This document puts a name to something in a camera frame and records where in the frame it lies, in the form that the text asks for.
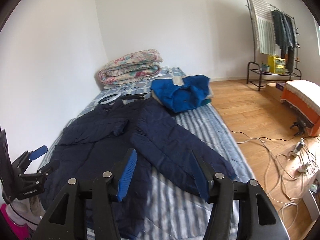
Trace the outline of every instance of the folded blue clothing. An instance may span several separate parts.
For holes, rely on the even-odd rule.
[[[196,109],[209,95],[209,78],[204,75],[188,76],[183,85],[175,85],[172,79],[155,79],[151,90],[157,99],[175,113]]]

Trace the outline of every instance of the yellow box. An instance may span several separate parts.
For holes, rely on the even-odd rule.
[[[268,55],[268,65],[270,66],[271,73],[284,73],[285,72],[285,59]]]

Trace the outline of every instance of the jacket sleeve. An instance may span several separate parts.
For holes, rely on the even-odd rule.
[[[231,179],[236,177],[231,164],[197,136],[184,129],[153,98],[141,110],[131,143],[172,183],[184,191],[199,195],[189,164],[192,150]]]

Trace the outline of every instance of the pink object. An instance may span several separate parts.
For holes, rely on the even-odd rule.
[[[6,206],[6,204],[2,204],[0,209],[4,219],[7,221],[13,233],[16,235],[17,238],[19,238],[19,240],[25,240],[26,238],[30,238],[29,227],[26,224],[24,224],[23,226],[19,226],[13,223],[10,217],[8,216],[7,212],[5,211]]]

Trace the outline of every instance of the hanging clothes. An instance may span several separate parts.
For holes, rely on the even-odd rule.
[[[263,0],[249,0],[249,7],[254,25],[256,49],[263,54],[275,55],[276,38],[268,3]]]
[[[287,55],[286,69],[292,73],[297,44],[294,22],[279,10],[272,11],[272,18],[275,26],[276,44],[281,49],[281,58],[285,58]]]

